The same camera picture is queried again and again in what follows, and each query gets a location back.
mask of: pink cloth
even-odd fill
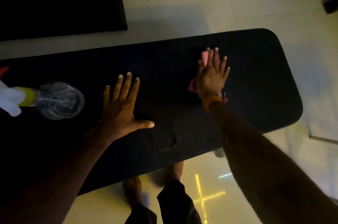
[[[207,51],[202,52],[201,59],[203,60],[204,66],[206,66],[206,63],[208,62],[208,52]],[[192,79],[192,81],[191,81],[191,83],[188,87],[188,90],[193,92],[193,93],[197,93],[197,91],[196,91],[196,78]]]

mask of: clear plastic bottle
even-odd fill
[[[74,117],[85,105],[83,94],[64,82],[50,82],[32,90],[35,92],[35,99],[31,107],[46,119],[62,120]]]

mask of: black pants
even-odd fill
[[[157,196],[163,224],[201,224],[201,219],[184,185],[178,180],[168,183]],[[157,216],[148,208],[135,205],[125,224],[156,224]]]

